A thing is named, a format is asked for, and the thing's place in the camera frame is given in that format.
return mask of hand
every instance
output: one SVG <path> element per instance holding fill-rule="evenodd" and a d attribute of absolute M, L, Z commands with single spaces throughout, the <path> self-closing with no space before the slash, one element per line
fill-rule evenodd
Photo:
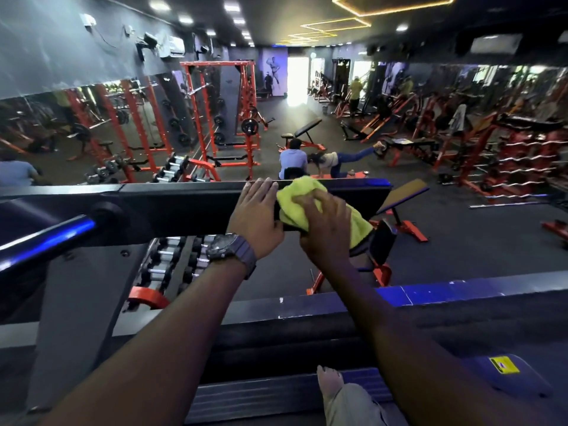
<path fill-rule="evenodd" d="M 229 220 L 227 233 L 243 236 L 260 260 L 270 254 L 284 240 L 281 221 L 274 221 L 274 204 L 278 183 L 259 178 L 247 182 Z"/>
<path fill-rule="evenodd" d="M 321 202 L 322 212 L 314 199 Z M 323 273 L 350 266 L 351 209 L 345 201 L 318 189 L 293 200 L 308 218 L 309 232 L 300 238 L 300 245 L 309 259 Z"/>

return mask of yellow sticker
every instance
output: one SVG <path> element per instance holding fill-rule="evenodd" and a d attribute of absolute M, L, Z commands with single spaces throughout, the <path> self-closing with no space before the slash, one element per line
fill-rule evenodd
<path fill-rule="evenodd" d="M 521 371 L 515 366 L 513 360 L 509 359 L 507 356 L 501 357 L 490 357 L 489 360 L 502 374 L 520 374 Z"/>

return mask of forearm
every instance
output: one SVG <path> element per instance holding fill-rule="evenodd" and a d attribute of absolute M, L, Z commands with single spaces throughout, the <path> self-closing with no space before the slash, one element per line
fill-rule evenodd
<path fill-rule="evenodd" d="M 181 424 L 245 272 L 236 259 L 211 264 L 73 390 L 43 425 Z"/>
<path fill-rule="evenodd" d="M 379 371 L 411 424 L 478 425 L 487 424 L 486 414 L 501 420 L 516 415 L 509 411 L 512 401 L 400 317 L 356 269 L 343 268 L 324 275 L 371 343 Z"/>

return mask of blue shirt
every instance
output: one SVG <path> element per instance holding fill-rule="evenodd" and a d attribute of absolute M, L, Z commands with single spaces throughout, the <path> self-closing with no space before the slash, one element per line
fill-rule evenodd
<path fill-rule="evenodd" d="M 38 172 L 27 161 L 0 161 L 0 187 L 27 187 L 32 185 L 31 174 Z"/>
<path fill-rule="evenodd" d="M 278 177 L 284 179 L 284 170 L 288 167 L 301 167 L 304 171 L 308 171 L 308 156 L 301 149 L 287 149 L 280 153 L 280 165 L 282 170 Z"/>

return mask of wristwatch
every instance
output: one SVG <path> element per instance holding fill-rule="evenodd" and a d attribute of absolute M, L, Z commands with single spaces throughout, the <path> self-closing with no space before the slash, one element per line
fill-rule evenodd
<path fill-rule="evenodd" d="M 207 257 L 210 261 L 235 257 L 246 266 L 246 277 L 249 279 L 256 268 L 256 255 L 243 236 L 234 233 L 217 235 L 207 247 Z"/>

